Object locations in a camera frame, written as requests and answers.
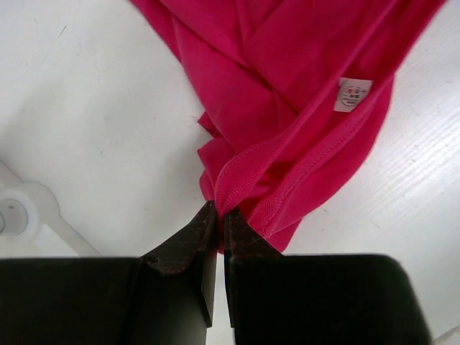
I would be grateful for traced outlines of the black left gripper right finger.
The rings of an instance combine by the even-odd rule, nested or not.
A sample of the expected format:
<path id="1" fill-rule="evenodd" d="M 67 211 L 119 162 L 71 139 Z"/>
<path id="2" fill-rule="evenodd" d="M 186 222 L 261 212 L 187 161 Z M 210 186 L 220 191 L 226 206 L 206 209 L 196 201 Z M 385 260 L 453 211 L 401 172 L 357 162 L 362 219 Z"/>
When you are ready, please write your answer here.
<path id="1" fill-rule="evenodd" d="M 237 344 L 430 344 L 410 279 L 381 254 L 285 256 L 238 209 L 224 219 Z"/>

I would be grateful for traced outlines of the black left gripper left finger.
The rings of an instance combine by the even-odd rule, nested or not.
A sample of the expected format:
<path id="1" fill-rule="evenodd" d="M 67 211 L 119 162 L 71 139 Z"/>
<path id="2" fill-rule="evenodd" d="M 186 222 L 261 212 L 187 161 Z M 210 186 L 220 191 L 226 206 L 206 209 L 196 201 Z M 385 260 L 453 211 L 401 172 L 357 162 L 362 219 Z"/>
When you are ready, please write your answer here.
<path id="1" fill-rule="evenodd" d="M 214 202 L 141 257 L 1 261 L 3 344 L 204 344 L 213 322 Z"/>

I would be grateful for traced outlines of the pink red t shirt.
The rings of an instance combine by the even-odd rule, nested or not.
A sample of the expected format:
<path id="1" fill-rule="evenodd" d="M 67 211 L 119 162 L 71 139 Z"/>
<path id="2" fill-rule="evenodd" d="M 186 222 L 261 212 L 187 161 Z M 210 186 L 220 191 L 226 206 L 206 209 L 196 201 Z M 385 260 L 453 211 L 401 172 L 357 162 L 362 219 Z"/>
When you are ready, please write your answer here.
<path id="1" fill-rule="evenodd" d="M 397 69 L 442 1 L 136 1 L 211 139 L 206 200 L 282 251 L 367 158 Z"/>

